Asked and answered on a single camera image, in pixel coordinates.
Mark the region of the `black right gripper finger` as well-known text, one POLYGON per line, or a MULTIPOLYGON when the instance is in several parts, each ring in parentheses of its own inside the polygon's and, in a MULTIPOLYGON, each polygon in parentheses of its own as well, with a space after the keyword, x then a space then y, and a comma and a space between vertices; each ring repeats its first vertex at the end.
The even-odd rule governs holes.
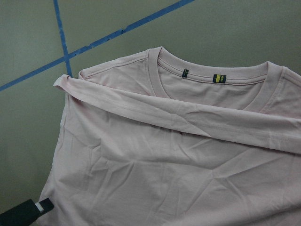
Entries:
POLYGON ((54 208, 49 198, 40 202, 29 199, 0 215, 1 226, 29 226, 54 208))

